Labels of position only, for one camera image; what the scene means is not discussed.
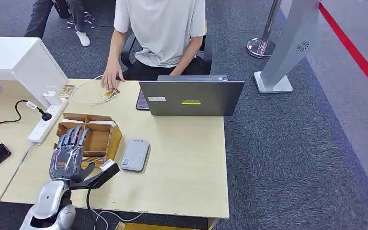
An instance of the gray power bank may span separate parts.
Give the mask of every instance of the gray power bank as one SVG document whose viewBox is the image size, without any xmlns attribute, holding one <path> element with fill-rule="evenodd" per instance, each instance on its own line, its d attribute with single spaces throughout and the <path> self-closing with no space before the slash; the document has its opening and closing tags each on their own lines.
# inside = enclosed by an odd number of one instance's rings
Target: gray power bank
<svg viewBox="0 0 368 230">
<path fill-rule="evenodd" d="M 125 152 L 121 161 L 121 168 L 140 172 L 143 170 L 147 153 L 149 151 L 149 142 L 133 138 L 126 145 Z"/>
</svg>

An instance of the jeans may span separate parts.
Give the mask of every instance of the jeans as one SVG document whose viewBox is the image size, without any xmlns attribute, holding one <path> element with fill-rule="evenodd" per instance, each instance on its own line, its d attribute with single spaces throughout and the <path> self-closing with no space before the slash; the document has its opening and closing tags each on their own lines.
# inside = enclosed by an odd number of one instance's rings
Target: jeans
<svg viewBox="0 0 368 230">
<path fill-rule="evenodd" d="M 77 30 L 80 32 L 85 32 L 85 22 L 84 22 L 84 6 L 82 4 L 83 0 L 66 0 L 66 3 L 74 17 L 75 23 L 77 25 Z M 46 29 L 46 24 L 48 16 L 53 7 L 52 0 L 36 0 L 33 4 L 32 19 L 27 26 L 25 37 L 40 37 L 43 38 L 44 31 Z"/>
</svg>

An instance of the laptop logo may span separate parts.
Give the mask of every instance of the laptop logo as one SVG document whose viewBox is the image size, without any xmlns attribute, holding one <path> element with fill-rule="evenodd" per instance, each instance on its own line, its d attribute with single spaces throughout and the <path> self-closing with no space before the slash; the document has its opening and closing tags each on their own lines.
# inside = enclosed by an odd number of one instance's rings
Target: laptop logo
<svg viewBox="0 0 368 230">
<path fill-rule="evenodd" d="M 199 100 L 183 100 L 183 102 L 181 102 L 181 104 L 184 104 L 184 105 L 200 105 L 201 102 Z"/>
</svg>

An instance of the dark carpet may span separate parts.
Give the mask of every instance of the dark carpet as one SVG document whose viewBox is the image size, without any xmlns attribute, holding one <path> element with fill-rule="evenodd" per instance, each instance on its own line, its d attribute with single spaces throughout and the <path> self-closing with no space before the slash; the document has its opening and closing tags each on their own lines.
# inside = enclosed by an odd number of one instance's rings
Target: dark carpet
<svg viewBox="0 0 368 230">
<path fill-rule="evenodd" d="M 0 0 L 0 36 L 21 36 L 33 0 Z M 112 2 L 91 6 L 97 24 L 112 24 Z M 234 116 L 225 118 L 230 218 L 218 230 L 368 230 L 368 179 L 306 59 L 288 77 L 289 94 L 259 94 L 252 79 L 264 60 L 249 56 L 271 0 L 207 0 L 212 74 L 246 81 Z M 272 38 L 280 34 L 279 13 Z M 44 43 L 69 78 L 93 78 L 106 65 L 112 28 L 89 31 L 83 48 L 56 13 Z M 0 229 L 16 229 L 28 205 L 0 203 Z M 76 226 L 90 229 L 84 210 Z M 138 222 L 203 228 L 205 220 L 146 215 Z"/>
</svg>

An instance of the red floor stripe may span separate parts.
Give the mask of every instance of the red floor stripe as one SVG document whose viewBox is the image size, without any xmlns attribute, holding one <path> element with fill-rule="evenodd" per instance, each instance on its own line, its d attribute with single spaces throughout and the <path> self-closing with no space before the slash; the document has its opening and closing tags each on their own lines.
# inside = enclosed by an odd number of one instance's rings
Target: red floor stripe
<svg viewBox="0 0 368 230">
<path fill-rule="evenodd" d="M 359 67 L 362 69 L 362 71 L 368 77 L 368 61 L 359 52 L 359 50 L 355 47 L 355 45 L 352 43 L 352 41 L 346 36 L 346 34 L 341 29 L 341 27 L 332 18 L 332 16 L 325 9 L 325 7 L 322 5 L 322 3 L 320 3 L 320 12 L 322 13 L 324 18 L 328 22 L 328 24 L 331 26 L 331 28 L 335 32 L 336 36 L 338 36 L 339 40 L 345 46 L 347 51 L 350 53 L 350 55 L 353 57 L 353 59 L 356 61 L 356 63 L 359 65 Z"/>
</svg>

